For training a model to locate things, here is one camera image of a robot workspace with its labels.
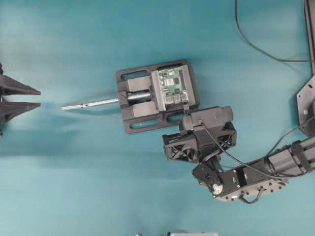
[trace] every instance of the teal surface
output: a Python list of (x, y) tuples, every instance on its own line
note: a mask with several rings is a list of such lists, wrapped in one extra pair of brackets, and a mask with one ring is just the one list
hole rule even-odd
[[(239, 2), (253, 42), (279, 57), (309, 57), (302, 0)], [(8, 123), (0, 141), (0, 235), (313, 235), (314, 174), (258, 204), (227, 204), (198, 185), (194, 165), (166, 160), (161, 136), (177, 127), (127, 135), (117, 105), (61, 111), (115, 97), (118, 70), (188, 59), (200, 107), (233, 108), (230, 152), (243, 161), (265, 155), (298, 124), (295, 95), (311, 68), (250, 48), (233, 14), (232, 0), (1, 0), (5, 74), (42, 92), (8, 99), (42, 107)], [(303, 138), (297, 131), (282, 145)]]

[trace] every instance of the metal rod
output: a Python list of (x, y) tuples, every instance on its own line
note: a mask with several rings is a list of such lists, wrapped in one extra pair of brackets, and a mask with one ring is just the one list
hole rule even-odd
[[(148, 98), (148, 97), (151, 97), (151, 94), (149, 92), (145, 92), (145, 93), (135, 93), (135, 94), (128, 95), (127, 99), (129, 101), (132, 101), (132, 100), (137, 100), (137, 99), (141, 99), (141, 98)], [(64, 111), (74, 110), (74, 109), (80, 109), (80, 108), (86, 108), (86, 107), (107, 105), (107, 104), (116, 103), (116, 102), (119, 102), (118, 98), (111, 98), (111, 99), (106, 99), (106, 100), (102, 100), (102, 101), (81, 103), (79, 105), (64, 106), (61, 109)]]

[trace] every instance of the black cable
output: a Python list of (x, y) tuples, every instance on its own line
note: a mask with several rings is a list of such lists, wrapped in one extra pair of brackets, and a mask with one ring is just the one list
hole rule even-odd
[(254, 204), (254, 203), (258, 202), (258, 200), (259, 200), (261, 194), (263, 193), (263, 191), (265, 191), (265, 189), (264, 189), (264, 188), (261, 188), (261, 189), (259, 190), (259, 193), (258, 193), (257, 197), (256, 197), (254, 200), (250, 201), (250, 202), (247, 201), (243, 196), (239, 197), (238, 199), (239, 199), (240, 201), (246, 203), (246, 204)]
[(269, 156), (273, 150), (278, 146), (278, 144), (286, 137), (288, 136), (289, 134), (291, 134), (293, 131), (295, 131), (296, 129), (298, 128), (301, 128), (303, 125), (305, 125), (306, 123), (310, 122), (312, 119), (314, 119), (315, 117), (311, 117), (309, 118), (308, 120), (306, 120), (305, 122), (303, 122), (302, 124), (300, 124), (299, 126), (291, 129), (289, 132), (287, 132), (286, 134), (284, 134), (277, 142), (276, 144), (273, 146), (273, 148), (268, 152), (268, 154), (266, 156)]
[(255, 46), (246, 36), (245, 34), (243, 33), (241, 27), (240, 27), (240, 24), (238, 22), (238, 7), (237, 7), (237, 0), (235, 0), (235, 21), (236, 21), (236, 25), (237, 25), (237, 29), (239, 31), (239, 33), (241, 34), (242, 38), (254, 49), (256, 49), (257, 51), (263, 53), (264, 55), (274, 59), (274, 60), (277, 60), (277, 61), (280, 61), (280, 62), (315, 62), (315, 60), (287, 60), (287, 59), (281, 59), (281, 58), (278, 58), (278, 57), (275, 57), (269, 53), (267, 53), (266, 51), (262, 50), (261, 48)]
[(277, 178), (277, 179), (290, 179), (290, 178), (296, 178), (296, 177), (300, 177), (302, 175), (304, 175), (304, 173), (302, 174), (299, 174), (299, 175), (296, 175), (296, 176), (290, 176), (290, 175), (283, 175), (283, 176), (275, 176), (275, 175), (272, 175), (272, 174), (267, 174), (255, 167), (252, 167), (242, 161), (240, 161), (239, 159), (237, 159), (236, 157), (232, 156), (230, 153), (228, 153), (226, 150), (224, 150), (221, 145), (217, 142), (217, 140), (212, 136), (212, 134), (210, 133), (210, 131), (207, 129), (207, 127), (204, 125), (204, 123), (201, 121), (201, 125), (205, 128), (205, 130), (207, 131), (207, 133), (209, 134), (209, 136), (211, 137), (211, 139), (215, 142), (215, 144), (221, 149), (222, 152), (224, 152), (228, 157), (232, 158), (234, 161), (238, 162), (239, 164), (241, 165), (244, 165), (254, 171), (257, 171), (258, 173), (262, 174), (262, 175), (265, 175), (269, 178)]

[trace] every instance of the robotic arm link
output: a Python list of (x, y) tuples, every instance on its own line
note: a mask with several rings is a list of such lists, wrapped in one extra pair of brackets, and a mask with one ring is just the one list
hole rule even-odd
[[(208, 108), (183, 116), (180, 133), (163, 135), (168, 160), (198, 163), (192, 175), (200, 185), (208, 187), (214, 199), (256, 203), (261, 195), (286, 187), (291, 177), (315, 169), (315, 137), (312, 137), (224, 171), (220, 154), (228, 154), (226, 150), (236, 145), (236, 130), (231, 121), (230, 107)], [(256, 196), (252, 201), (245, 199), (252, 196)]]

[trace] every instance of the circuit board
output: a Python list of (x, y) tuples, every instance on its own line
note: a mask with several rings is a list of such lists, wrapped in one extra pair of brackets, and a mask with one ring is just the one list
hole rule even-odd
[(187, 101), (187, 93), (180, 67), (158, 71), (165, 105)]

